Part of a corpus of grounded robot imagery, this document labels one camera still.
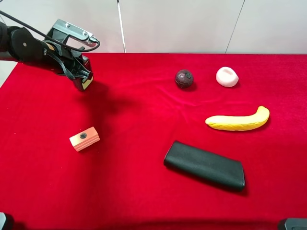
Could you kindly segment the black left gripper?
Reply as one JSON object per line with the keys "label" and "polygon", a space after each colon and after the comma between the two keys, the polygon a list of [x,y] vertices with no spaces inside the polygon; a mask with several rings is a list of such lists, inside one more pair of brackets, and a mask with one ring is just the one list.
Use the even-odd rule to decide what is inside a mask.
{"label": "black left gripper", "polygon": [[40,42],[44,59],[48,67],[56,74],[73,76],[73,79],[92,80],[93,72],[90,62],[75,63],[75,58],[82,55],[81,52],[71,50],[51,41]]}

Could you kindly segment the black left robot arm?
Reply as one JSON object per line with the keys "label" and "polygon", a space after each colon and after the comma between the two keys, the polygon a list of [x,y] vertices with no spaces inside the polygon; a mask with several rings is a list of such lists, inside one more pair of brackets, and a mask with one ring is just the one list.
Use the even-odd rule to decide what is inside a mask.
{"label": "black left robot arm", "polygon": [[69,33],[51,28],[48,38],[40,41],[25,27],[0,23],[0,59],[50,70],[72,81],[84,83],[93,79],[89,58],[82,51],[65,47]]}

